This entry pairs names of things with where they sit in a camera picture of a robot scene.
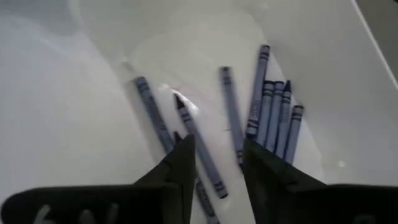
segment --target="black object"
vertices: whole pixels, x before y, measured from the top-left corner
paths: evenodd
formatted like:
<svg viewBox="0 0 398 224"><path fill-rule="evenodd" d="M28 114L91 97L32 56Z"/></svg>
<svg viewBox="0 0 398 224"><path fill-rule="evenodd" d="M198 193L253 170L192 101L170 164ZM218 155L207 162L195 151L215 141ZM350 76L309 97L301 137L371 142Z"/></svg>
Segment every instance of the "black object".
<svg viewBox="0 0 398 224"><path fill-rule="evenodd" d="M325 185L264 149L244 143L243 172L256 223L398 223L397 187Z"/></svg>
<svg viewBox="0 0 398 224"><path fill-rule="evenodd" d="M109 205L118 205L116 223L190 223L195 178L195 140L187 136L155 168L132 185L49 187L8 198L1 211L5 224L31 224L48 205L46 220L78 223L89 210L104 223Z"/></svg>
<svg viewBox="0 0 398 224"><path fill-rule="evenodd" d="M245 140L243 173L258 224L398 223L397 187L326 185L292 167L254 141ZM82 210L105 223L118 205L116 223L188 224L195 178L195 143L186 137L132 185L55 187L13 195L2 207L4 224L33 223L43 205L46 220L77 223Z"/></svg>
<svg viewBox="0 0 398 224"><path fill-rule="evenodd" d="M178 143L180 143L182 141L182 138L181 138L180 134L177 131L174 131L173 135L174 135L174 141L175 141L176 144L178 144Z"/></svg>

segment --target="white surface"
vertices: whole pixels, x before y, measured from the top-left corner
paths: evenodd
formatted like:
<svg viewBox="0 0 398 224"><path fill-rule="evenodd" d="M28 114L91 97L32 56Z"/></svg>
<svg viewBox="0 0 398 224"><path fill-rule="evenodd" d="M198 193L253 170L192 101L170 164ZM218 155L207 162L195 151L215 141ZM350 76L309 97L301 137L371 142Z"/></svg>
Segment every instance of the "white surface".
<svg viewBox="0 0 398 224"><path fill-rule="evenodd" d="M144 75L171 131L185 133L172 92L192 102L229 190L219 200L204 178L221 222L254 223L216 71L233 67L245 124L265 42L267 77L283 71L306 107L295 165L328 183L397 184L397 92L353 2L0 3L2 200L43 185L131 183L159 162L163 150L129 82ZM196 201L192 223L205 223Z"/></svg>

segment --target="bundle of crayons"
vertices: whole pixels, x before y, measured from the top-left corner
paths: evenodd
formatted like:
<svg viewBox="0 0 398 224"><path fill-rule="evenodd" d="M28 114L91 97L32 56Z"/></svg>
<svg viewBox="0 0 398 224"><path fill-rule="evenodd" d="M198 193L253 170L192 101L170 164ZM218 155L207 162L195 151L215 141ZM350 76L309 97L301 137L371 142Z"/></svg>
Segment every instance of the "bundle of crayons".
<svg viewBox="0 0 398 224"><path fill-rule="evenodd" d="M303 115L303 106L293 107L289 126L290 96L292 94L290 90L290 82L287 81L286 84L284 84L280 81L272 82L265 80L269 52L270 47L268 45L261 46L254 82L254 92L249 112L249 120L246 128L246 137L258 142L266 149L275 152L279 157L285 159L285 161L293 163L300 123ZM238 105L236 103L231 69L229 67L222 67L220 69L220 77L221 83L224 86L224 96L231 126L234 149L236 151L238 164L240 168L242 168L244 138L238 113ZM152 121L152 125L164 147L165 152L171 152L174 145L181 141L180 135L177 132L174 132L174 139L171 137L147 80L144 77L138 77L134 79L134 83L136 84L141 100L146 107L147 113ZM178 95L174 94L174 97L176 109L188 133L195 136L198 155L216 193L219 198L227 197L227 188L221 179L215 163L210 156L205 142L191 117L188 108L184 105ZM208 223L220 223L198 174L195 179L195 192Z"/></svg>
<svg viewBox="0 0 398 224"><path fill-rule="evenodd" d="M284 83L282 81L273 82L265 79L269 53L270 47L268 45L261 46L256 77L254 79L248 124L246 126L246 138L256 141L289 164L293 164L304 107L295 105L290 116L290 98L292 96L290 81ZM243 140L241 137L238 108L234 96L231 69L223 67L220 73L225 89L225 101L236 156L241 166Z"/></svg>

